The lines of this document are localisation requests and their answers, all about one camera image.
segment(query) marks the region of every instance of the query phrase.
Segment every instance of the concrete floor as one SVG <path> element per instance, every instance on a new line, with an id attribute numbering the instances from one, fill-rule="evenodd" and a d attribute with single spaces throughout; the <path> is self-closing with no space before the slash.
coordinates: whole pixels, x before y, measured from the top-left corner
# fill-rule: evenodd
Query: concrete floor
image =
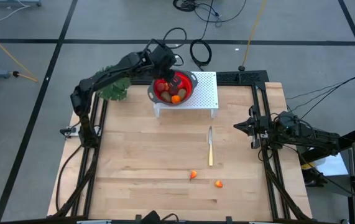
<path id="1" fill-rule="evenodd" d="M 42 7 L 24 9 L 0 22 L 0 39 L 36 41 L 36 44 L 3 45 L 40 80 L 34 83 L 22 78 L 0 79 L 0 197 L 40 87 L 43 82 L 50 82 L 2 221 L 46 216 L 64 145 L 58 130 L 69 123 L 72 111 L 69 94 L 80 79 L 144 47 L 129 44 L 129 41 L 125 44 L 63 44 L 51 79 L 46 80 L 50 59 L 73 1 L 42 2 Z M 355 0 L 345 0 L 345 3 L 355 23 Z M 227 19 L 235 15 L 242 4 L 242 0 L 216 0 L 214 8 L 222 19 Z M 247 40 L 260 5 L 260 0 L 247 0 L 239 17 L 220 28 L 210 24 L 204 39 Z M 0 6 L 0 18 L 12 9 Z M 186 29 L 188 39 L 196 39 L 201 37 L 205 23 L 193 12 L 176 10 L 171 1 L 77 0 L 65 38 L 147 40 L 162 38 L 166 31 L 176 26 Z M 170 39 L 181 38 L 177 32 L 170 35 Z M 338 0 L 268 1 L 254 40 L 355 42 Z M 246 45 L 213 44 L 211 48 L 212 61 L 203 68 L 222 72 L 237 70 Z M 202 46 L 196 46 L 194 51 L 199 59 L 206 59 L 207 53 Z M 176 53 L 185 59 L 182 69 L 198 70 L 190 59 L 188 45 L 177 49 Z M 355 43 L 339 46 L 290 45 L 288 42 L 252 45 L 246 67 L 248 70 L 267 70 L 270 81 L 282 82 L 286 97 L 295 96 L 354 77 Z M 22 71 L 1 49 L 0 68 Z M 293 108 L 311 97 L 290 100 L 288 104 Z M 297 109 L 296 114 L 304 114 L 310 107 Z M 355 82 L 336 90 L 305 120 L 314 127 L 339 134 L 355 129 Z M 345 197 L 322 189 L 308 189 L 308 196 L 314 218 L 325 222 L 348 218 Z"/>

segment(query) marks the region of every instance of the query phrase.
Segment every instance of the wooden table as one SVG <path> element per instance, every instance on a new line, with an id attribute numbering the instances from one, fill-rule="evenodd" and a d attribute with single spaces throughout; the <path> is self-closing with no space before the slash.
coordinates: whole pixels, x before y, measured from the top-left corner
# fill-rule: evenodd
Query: wooden table
<path id="1" fill-rule="evenodd" d="M 266 83 L 266 87 L 271 113 L 286 110 L 281 83 Z M 136 214 L 145 216 L 156 210 L 161 218 L 173 212 L 181 220 L 223 221 L 232 216 L 234 221 L 271 221 L 258 149 L 251 149 L 251 138 L 233 128 L 233 124 L 249 117 L 248 109 L 253 105 L 251 88 L 219 86 L 218 95 L 219 111 L 214 120 L 209 111 L 203 110 L 165 110 L 160 119 L 155 118 L 147 86 L 131 86 L 126 100 L 110 102 L 90 218 L 133 220 Z M 76 122 L 73 115 L 71 124 Z M 208 166 L 211 125 L 213 167 Z M 78 138 L 66 141 L 60 166 L 79 144 Z M 64 170 L 60 206 L 76 186 L 82 151 Z M 281 149 L 280 163 L 285 188 L 311 217 L 298 156 L 291 149 Z M 192 181 L 191 170 L 198 172 Z M 214 186 L 216 180 L 223 182 L 222 189 Z M 84 190 L 79 213 L 85 194 Z M 279 217 L 283 217 L 280 196 L 276 193 L 275 197 Z M 48 214 L 53 213 L 55 190 L 48 209 Z"/>

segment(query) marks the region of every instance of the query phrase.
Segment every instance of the red bowl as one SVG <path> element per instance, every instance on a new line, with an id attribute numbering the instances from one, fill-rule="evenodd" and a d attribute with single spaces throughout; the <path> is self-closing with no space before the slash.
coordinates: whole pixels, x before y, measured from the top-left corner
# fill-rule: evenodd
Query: red bowl
<path id="1" fill-rule="evenodd" d="M 148 87 L 148 95 L 150 100 L 152 100 L 154 103 L 164 103 L 167 105 L 179 105 L 183 102 L 185 102 L 187 99 L 189 99 L 189 97 L 191 97 L 194 88 L 196 87 L 196 85 L 198 84 L 198 81 L 196 79 L 196 76 L 194 74 L 192 74 L 191 72 L 184 72 L 184 71 L 175 71 L 175 77 L 178 77 L 181 79 L 181 83 L 177 86 L 178 89 L 184 88 L 187 91 L 187 94 L 185 95 L 184 99 L 181 100 L 181 102 L 179 103 L 168 103 L 166 101 L 164 101 L 161 97 L 161 91 L 158 91 L 158 89 L 156 88 L 156 86 L 159 83 L 166 83 L 166 81 L 164 79 L 161 80 L 154 80 L 151 84 L 150 87 Z"/>

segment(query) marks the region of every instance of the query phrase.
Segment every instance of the orange fruit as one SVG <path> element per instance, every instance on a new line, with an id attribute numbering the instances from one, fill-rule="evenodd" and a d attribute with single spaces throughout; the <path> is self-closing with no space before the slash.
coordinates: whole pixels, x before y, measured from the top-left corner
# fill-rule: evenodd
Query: orange fruit
<path id="1" fill-rule="evenodd" d="M 180 98 L 179 95 L 172 96 L 172 103 L 179 103 L 181 101 L 182 101 L 182 99 Z"/>

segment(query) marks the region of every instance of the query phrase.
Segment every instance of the yellow cable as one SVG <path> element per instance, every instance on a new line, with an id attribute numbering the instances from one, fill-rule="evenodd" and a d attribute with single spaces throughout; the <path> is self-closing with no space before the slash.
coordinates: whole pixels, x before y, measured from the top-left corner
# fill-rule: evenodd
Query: yellow cable
<path id="1" fill-rule="evenodd" d="M 263 12 L 263 9 L 264 9 L 264 6 L 265 6 L 266 2 L 267 2 L 267 0 L 263 0 L 262 6 L 260 7 L 260 11 L 259 11 L 259 13 L 257 14 L 257 17 L 256 17 L 256 21 L 254 22 L 254 25 L 252 27 L 251 34 L 249 35 L 249 40 L 247 41 L 247 47 L 246 47 L 246 51 L 245 51 L 245 58 L 244 58 L 244 62 L 242 63 L 242 66 L 244 66 L 244 64 L 246 62 L 246 58 L 247 58 L 247 55 L 249 53 L 249 46 L 251 44 L 252 36 L 254 34 L 254 31 L 256 30 L 257 23 L 259 23 L 259 19 L 260 19 L 260 16 L 262 15 L 262 12 Z"/>
<path id="2" fill-rule="evenodd" d="M 29 76 L 27 76 L 27 75 L 23 75 L 23 74 L 20 74 L 20 73 L 17 73 L 17 75 L 18 75 L 18 76 L 21 76 L 21 77 L 24 77 L 24 78 L 28 78 L 29 80 L 32 80 L 32 81 L 34 81 L 34 82 L 38 82 L 38 80 L 36 80 L 36 79 L 34 79 L 34 78 L 31 78 L 31 77 L 29 77 Z"/>
<path id="3" fill-rule="evenodd" d="M 28 68 L 25 68 L 25 66 L 23 66 L 17 59 L 15 59 L 1 44 L 0 44 L 0 48 L 11 58 L 13 59 L 13 61 L 15 61 L 15 63 L 17 63 L 18 65 L 20 65 L 27 73 L 29 73 L 29 75 L 31 75 L 32 77 L 34 77 L 31 80 L 34 80 L 35 82 L 38 82 L 37 78 L 35 77 L 35 75 L 33 75 Z"/>

